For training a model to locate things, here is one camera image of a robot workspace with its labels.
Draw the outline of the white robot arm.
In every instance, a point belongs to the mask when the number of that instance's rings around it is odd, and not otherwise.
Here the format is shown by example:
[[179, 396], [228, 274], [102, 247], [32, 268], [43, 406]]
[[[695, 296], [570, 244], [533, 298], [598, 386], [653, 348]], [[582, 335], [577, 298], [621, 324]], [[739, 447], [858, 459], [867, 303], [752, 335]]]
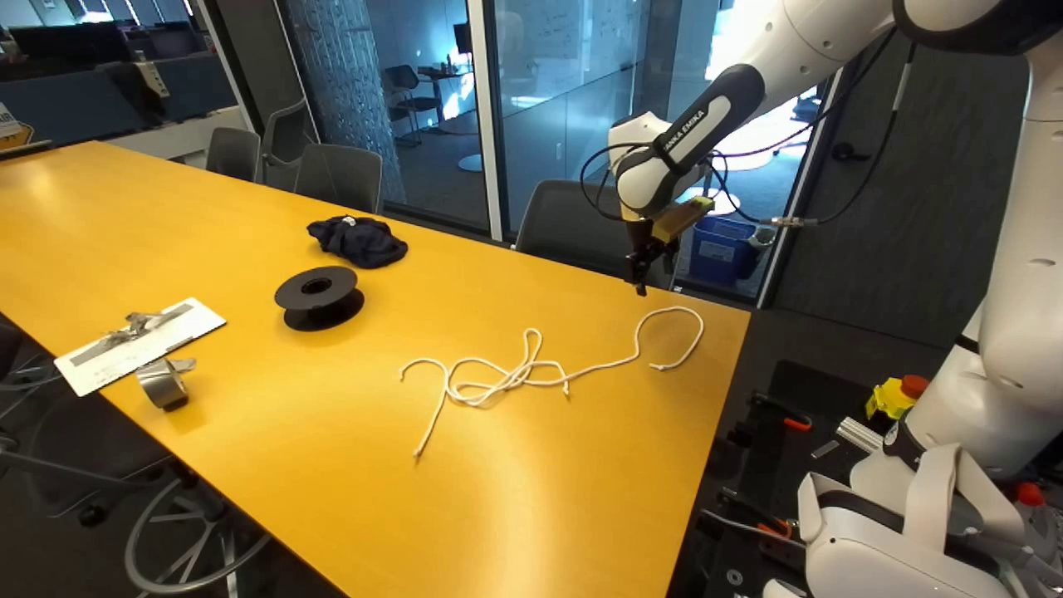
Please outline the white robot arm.
[[902, 415], [900, 448], [961, 447], [989, 477], [1023, 472], [1063, 428], [1063, 0], [761, 0], [755, 40], [682, 116], [639, 115], [609, 131], [634, 274], [674, 233], [682, 187], [745, 123], [900, 34], [931, 51], [1016, 58], [1026, 90], [978, 335], [951, 348]]

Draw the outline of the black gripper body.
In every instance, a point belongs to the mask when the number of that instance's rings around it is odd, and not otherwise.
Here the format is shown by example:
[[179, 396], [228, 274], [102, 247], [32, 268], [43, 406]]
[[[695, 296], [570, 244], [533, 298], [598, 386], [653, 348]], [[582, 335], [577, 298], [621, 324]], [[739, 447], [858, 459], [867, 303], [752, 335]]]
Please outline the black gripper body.
[[629, 224], [624, 225], [632, 252], [624, 255], [629, 275], [643, 280], [653, 263], [653, 241], [649, 224]]

